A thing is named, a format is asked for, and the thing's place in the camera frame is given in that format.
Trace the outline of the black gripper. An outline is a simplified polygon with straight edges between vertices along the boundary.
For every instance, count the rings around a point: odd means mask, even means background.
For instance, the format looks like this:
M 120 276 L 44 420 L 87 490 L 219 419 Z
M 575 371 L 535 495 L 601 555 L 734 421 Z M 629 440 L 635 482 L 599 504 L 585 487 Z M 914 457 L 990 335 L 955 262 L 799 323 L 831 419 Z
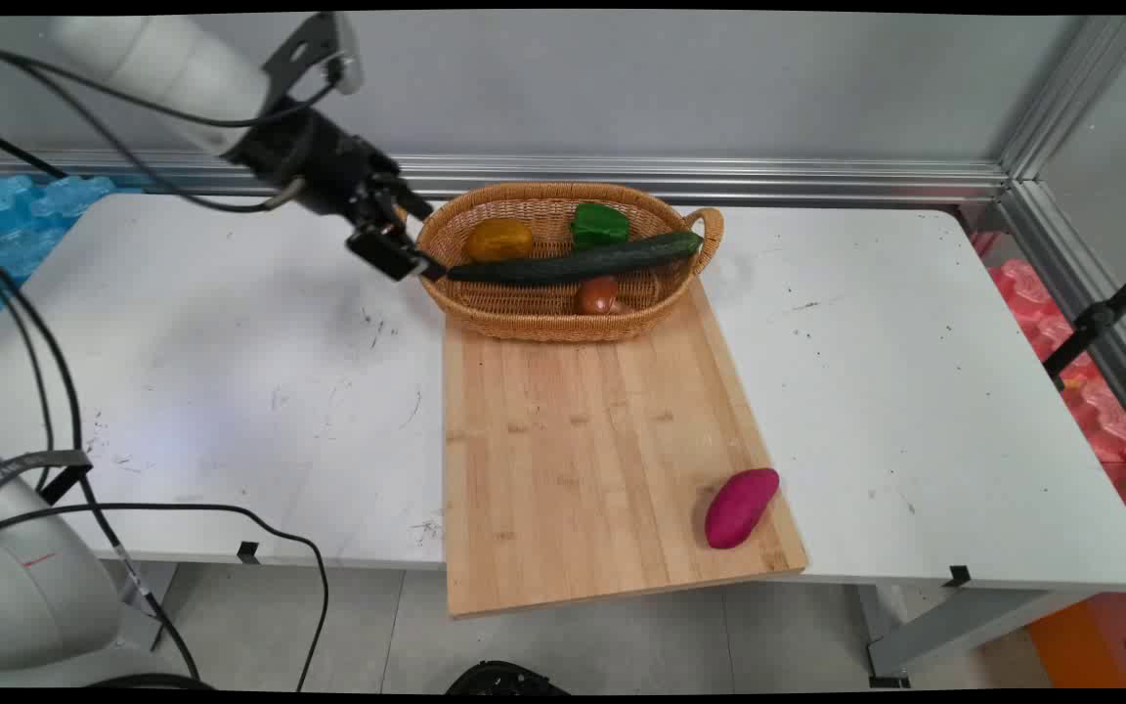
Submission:
M 227 151 L 227 162 L 250 170 L 259 182 L 278 191 L 301 179 L 293 200 L 321 215 L 388 222 L 397 219 L 395 205 L 420 222 L 434 214 L 429 200 L 406 180 L 397 180 L 401 166 L 393 157 L 314 108 L 250 126 Z M 406 237 L 402 224 L 357 226 L 345 246 L 390 280 L 441 280 L 448 273 Z

